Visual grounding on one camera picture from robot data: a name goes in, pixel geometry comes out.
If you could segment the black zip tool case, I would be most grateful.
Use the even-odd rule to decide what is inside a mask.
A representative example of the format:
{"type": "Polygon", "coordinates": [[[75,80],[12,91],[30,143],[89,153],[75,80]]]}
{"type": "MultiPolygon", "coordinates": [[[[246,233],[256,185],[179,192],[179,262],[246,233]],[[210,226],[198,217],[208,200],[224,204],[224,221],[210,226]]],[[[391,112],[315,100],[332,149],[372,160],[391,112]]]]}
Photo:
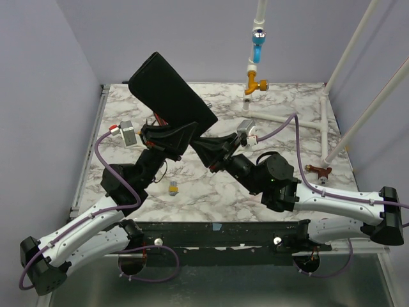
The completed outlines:
{"type": "Polygon", "coordinates": [[[131,94],[172,128],[197,123],[196,136],[218,118],[159,53],[154,52],[128,81],[131,94]]]}

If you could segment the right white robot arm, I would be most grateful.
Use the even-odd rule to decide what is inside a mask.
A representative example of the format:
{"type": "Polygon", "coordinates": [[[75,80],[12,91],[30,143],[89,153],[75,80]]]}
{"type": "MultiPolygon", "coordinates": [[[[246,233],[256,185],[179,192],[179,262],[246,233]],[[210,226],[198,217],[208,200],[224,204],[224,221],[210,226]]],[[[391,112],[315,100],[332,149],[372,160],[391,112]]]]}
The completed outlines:
{"type": "Polygon", "coordinates": [[[268,152],[253,163],[235,152],[240,138],[233,133],[222,138],[197,138],[190,145],[212,173],[227,171],[251,195],[275,212],[316,211],[334,215],[326,221],[310,221],[294,234],[298,249],[337,239],[368,238],[387,246],[404,243],[397,191],[382,187],[378,192],[351,192],[312,185],[294,176],[294,167],[278,152],[268,152]]]}

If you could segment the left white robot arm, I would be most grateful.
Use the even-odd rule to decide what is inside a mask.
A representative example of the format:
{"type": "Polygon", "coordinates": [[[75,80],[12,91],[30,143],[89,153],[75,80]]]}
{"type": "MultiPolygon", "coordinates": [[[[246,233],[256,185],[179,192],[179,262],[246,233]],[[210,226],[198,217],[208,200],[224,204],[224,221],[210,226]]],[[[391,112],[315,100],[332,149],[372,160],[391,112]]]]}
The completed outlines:
{"type": "Polygon", "coordinates": [[[119,134],[124,126],[112,126],[95,143],[95,155],[105,167],[101,182],[105,195],[60,229],[40,239],[29,236],[20,243],[21,290],[35,289],[38,295],[45,295],[58,288],[74,270],[96,258],[145,249],[143,232],[128,215],[146,200],[146,189],[154,183],[163,163],[181,159],[197,123],[175,127],[143,125],[141,134],[146,149],[138,160],[133,164],[108,164],[99,145],[108,136],[119,134]]]}

